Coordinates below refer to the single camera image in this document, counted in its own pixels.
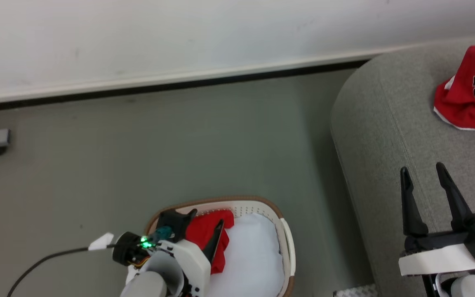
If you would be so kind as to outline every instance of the white fabric in basket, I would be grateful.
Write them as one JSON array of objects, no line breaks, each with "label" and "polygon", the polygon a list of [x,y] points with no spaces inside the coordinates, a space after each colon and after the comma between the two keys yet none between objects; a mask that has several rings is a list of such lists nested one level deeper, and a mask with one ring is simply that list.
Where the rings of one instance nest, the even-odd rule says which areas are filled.
[{"label": "white fabric in basket", "polygon": [[245,214],[227,229],[222,273],[210,277],[206,297],[276,297],[285,279],[274,224],[261,214]]}]

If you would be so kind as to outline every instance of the basket handle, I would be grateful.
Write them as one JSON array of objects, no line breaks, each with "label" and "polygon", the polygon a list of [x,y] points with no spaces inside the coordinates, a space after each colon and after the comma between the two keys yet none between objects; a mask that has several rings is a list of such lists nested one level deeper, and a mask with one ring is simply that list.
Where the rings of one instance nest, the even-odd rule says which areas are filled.
[{"label": "basket handle", "polygon": [[296,250],[294,249],[294,240],[292,239],[291,228],[284,218],[280,218],[281,223],[283,224],[283,231],[285,232],[285,238],[287,239],[287,244],[289,246],[289,261],[291,262],[291,276],[294,276],[296,272]]}]

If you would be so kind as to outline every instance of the gray sofa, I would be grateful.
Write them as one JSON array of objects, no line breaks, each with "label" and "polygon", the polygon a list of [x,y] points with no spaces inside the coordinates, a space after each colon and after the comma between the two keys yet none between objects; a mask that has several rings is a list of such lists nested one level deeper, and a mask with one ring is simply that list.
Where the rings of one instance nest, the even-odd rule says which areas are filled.
[{"label": "gray sofa", "polygon": [[475,132],[432,111],[435,87],[456,73],[469,45],[475,39],[383,54],[348,79],[333,108],[333,139],[381,297],[426,296],[421,278],[401,277],[397,264],[404,247],[401,167],[409,168],[430,232],[451,229],[438,161],[475,212]]}]

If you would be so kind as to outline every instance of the floor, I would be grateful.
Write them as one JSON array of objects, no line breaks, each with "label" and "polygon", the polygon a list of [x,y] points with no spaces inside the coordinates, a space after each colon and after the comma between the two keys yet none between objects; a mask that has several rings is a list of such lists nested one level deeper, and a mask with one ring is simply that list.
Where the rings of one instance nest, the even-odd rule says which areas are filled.
[{"label": "floor", "polygon": [[[296,243],[294,297],[372,282],[329,132],[353,70],[0,111],[0,296],[39,258],[107,231],[141,233],[173,203],[232,194],[279,206]],[[117,297],[106,251],[53,259],[14,297]]]}]

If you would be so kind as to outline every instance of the cable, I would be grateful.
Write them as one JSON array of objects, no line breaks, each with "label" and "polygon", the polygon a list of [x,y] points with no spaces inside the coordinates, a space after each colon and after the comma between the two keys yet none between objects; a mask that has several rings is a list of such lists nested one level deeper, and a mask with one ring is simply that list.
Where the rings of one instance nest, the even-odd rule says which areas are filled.
[{"label": "cable", "polygon": [[[117,246],[125,246],[125,244],[109,244],[106,246],[106,248],[116,248]],[[52,259],[52,258],[56,258],[56,257],[59,257],[59,256],[64,256],[64,255],[68,255],[68,254],[74,254],[75,252],[87,252],[89,250],[89,247],[81,247],[81,248],[73,248],[72,250],[64,250],[63,252],[55,252],[54,254],[51,254],[47,257],[44,257],[42,258],[41,260],[39,260],[38,262],[34,263],[34,265],[32,265],[29,269],[27,269],[17,280],[16,282],[14,283],[14,285],[12,286],[12,288],[10,289],[10,291],[8,291],[8,294],[7,294],[7,297],[11,297],[12,296],[12,293],[14,293],[14,290],[17,288],[17,286],[19,285],[19,283],[23,280],[23,278],[25,278],[25,276],[27,276],[30,272],[32,272],[32,270],[34,270],[36,267],[38,267],[40,264],[42,264],[43,262],[47,261],[48,259]]]}]

